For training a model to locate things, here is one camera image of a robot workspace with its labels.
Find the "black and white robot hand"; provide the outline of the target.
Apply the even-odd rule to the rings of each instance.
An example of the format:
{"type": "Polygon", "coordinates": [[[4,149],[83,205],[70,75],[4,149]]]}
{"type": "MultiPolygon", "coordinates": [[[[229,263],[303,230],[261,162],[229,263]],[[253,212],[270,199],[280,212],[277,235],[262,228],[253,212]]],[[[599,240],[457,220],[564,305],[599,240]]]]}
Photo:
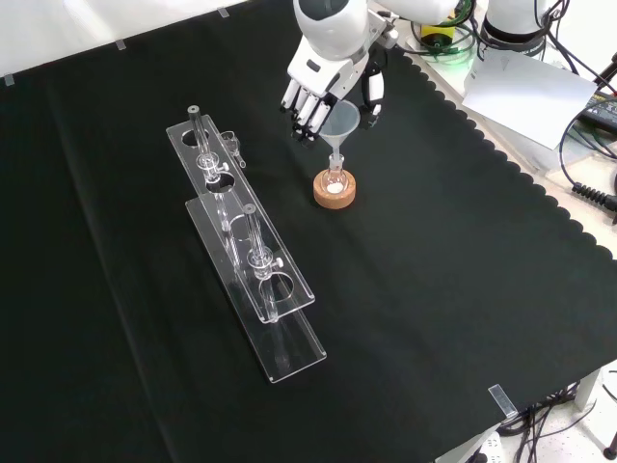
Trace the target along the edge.
{"type": "Polygon", "coordinates": [[[287,68],[289,83],[281,101],[281,110],[292,120],[293,138],[305,146],[312,145],[335,105],[357,84],[362,90],[361,126],[374,126],[383,109],[386,65],[377,60],[375,49],[357,62],[350,57],[329,60],[318,55],[306,38],[301,39],[287,68]]]}

